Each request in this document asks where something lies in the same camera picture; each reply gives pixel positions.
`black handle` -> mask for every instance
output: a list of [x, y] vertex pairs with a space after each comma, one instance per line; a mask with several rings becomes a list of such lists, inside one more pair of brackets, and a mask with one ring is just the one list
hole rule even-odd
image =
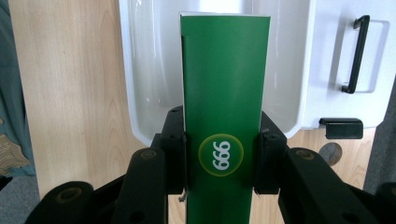
[[359, 119], [320, 119], [326, 125], [327, 139], [362, 139], [363, 122]]
[[358, 43], [356, 44], [355, 57], [353, 58], [352, 71], [350, 72], [349, 84], [343, 86], [342, 92], [353, 94], [358, 84], [359, 70], [361, 70], [361, 58], [363, 56], [364, 44], [366, 42], [367, 30], [369, 29], [370, 16], [362, 16], [355, 20], [353, 29], [359, 29]]

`light wood surface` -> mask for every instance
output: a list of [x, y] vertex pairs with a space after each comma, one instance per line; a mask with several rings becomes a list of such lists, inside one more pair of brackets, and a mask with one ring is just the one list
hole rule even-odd
[[[131, 132], [116, 0], [10, 1], [40, 196], [71, 180], [98, 188], [125, 173], [144, 147]], [[336, 141], [333, 169], [362, 188], [375, 129]], [[299, 131], [290, 147], [318, 151], [323, 130]], [[170, 223], [184, 223], [184, 203], [170, 197]], [[254, 196], [251, 223], [282, 223], [276, 196]]]

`dark fabric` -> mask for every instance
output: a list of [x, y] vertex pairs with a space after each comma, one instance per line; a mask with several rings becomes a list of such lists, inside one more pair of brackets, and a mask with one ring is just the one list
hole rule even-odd
[[384, 121], [376, 128], [364, 190], [375, 193], [386, 182], [396, 182], [396, 82]]
[[12, 32], [8, 1], [0, 0], [0, 134], [20, 145], [30, 165], [10, 168], [10, 176], [35, 175], [33, 152], [27, 123], [20, 69]]
[[2, 190], [11, 180], [12, 177], [0, 176], [0, 190]]

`yellow circle logo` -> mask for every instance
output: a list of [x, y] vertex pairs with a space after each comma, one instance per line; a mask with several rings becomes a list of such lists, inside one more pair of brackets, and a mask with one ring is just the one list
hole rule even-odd
[[236, 137], [218, 133], [202, 142], [198, 158], [202, 167], [211, 175], [226, 176], [235, 172], [242, 163], [244, 148]]

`green box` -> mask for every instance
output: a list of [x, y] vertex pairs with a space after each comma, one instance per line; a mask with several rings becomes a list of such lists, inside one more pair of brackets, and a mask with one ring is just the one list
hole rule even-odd
[[248, 223], [270, 18], [181, 16], [187, 223]]

